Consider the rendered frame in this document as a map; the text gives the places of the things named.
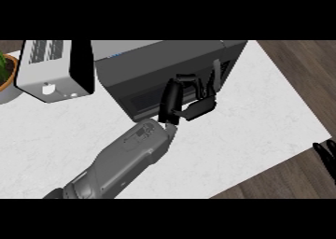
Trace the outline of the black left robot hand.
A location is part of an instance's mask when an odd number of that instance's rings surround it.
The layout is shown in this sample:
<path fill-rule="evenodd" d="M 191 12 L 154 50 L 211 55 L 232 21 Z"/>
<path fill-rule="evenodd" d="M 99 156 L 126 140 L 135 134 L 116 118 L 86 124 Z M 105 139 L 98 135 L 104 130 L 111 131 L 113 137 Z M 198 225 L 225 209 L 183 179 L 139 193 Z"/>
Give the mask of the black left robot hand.
<path fill-rule="evenodd" d="M 183 90 L 189 87 L 195 88 L 197 102 L 186 109 L 182 109 Z M 160 103 L 158 121 L 179 125 L 181 118 L 192 121 L 210 113 L 217 107 L 217 92 L 220 88 L 222 82 L 213 77 L 209 79 L 207 85 L 203 85 L 201 78 L 195 74 L 178 74 L 178 77 L 169 80 L 166 86 Z"/>

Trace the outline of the grey microwave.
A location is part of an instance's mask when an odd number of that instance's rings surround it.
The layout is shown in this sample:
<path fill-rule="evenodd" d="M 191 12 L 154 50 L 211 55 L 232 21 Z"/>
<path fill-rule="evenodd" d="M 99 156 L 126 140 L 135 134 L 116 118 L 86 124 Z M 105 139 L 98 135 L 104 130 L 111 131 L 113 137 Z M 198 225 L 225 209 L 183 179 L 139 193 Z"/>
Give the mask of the grey microwave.
<path fill-rule="evenodd" d="M 241 58 L 247 40 L 161 40 L 95 61 L 99 82 L 133 122 L 158 114 L 167 82 L 195 74 L 222 85 Z"/>

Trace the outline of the silver toaster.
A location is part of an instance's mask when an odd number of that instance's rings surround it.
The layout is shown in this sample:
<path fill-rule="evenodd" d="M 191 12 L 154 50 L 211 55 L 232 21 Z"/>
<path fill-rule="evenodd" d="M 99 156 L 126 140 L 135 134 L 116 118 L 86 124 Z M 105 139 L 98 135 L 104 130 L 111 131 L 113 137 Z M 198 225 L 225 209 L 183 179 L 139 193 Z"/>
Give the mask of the silver toaster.
<path fill-rule="evenodd" d="M 95 93 L 91 40 L 26 40 L 15 86 L 45 103 Z"/>

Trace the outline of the potted green plant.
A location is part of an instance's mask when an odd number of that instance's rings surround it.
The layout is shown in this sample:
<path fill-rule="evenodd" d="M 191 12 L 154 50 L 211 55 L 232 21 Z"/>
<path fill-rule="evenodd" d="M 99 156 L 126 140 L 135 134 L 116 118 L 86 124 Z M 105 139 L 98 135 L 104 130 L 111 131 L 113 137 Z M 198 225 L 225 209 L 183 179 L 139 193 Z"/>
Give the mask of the potted green plant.
<path fill-rule="evenodd" d="M 23 94 L 23 90 L 15 86 L 18 66 L 18 59 L 0 50 L 0 105 Z"/>

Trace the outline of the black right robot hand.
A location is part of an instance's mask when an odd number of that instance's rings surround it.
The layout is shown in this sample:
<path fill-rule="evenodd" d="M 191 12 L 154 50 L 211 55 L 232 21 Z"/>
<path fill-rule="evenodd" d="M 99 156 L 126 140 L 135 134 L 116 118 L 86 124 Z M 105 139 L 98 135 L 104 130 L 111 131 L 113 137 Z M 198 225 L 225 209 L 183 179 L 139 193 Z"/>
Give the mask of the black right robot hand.
<path fill-rule="evenodd" d="M 334 140 L 328 140 L 327 148 L 319 143 L 315 143 L 313 148 L 321 156 L 336 186 L 336 142 Z"/>

